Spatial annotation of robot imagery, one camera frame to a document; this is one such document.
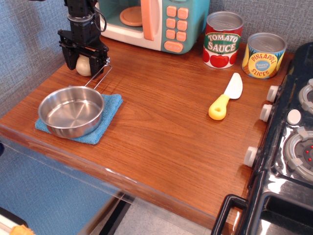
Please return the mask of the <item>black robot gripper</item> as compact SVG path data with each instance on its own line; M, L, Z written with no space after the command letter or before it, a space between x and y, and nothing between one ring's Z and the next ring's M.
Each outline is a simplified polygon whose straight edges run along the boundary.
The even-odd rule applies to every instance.
M105 31L100 26L99 14L86 14L84 16L67 15L70 30L59 30L59 44L63 56L70 70L76 68L79 55L89 58L91 76L103 73L103 67L110 62L109 48L100 40Z

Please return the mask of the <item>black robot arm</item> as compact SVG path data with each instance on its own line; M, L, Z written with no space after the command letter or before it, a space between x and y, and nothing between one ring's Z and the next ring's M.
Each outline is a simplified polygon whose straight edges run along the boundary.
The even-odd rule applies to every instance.
M100 40L102 13L96 0L66 0L70 31L59 30L60 46L70 70L76 68L79 56L89 58L91 76L97 77L109 63L109 48Z

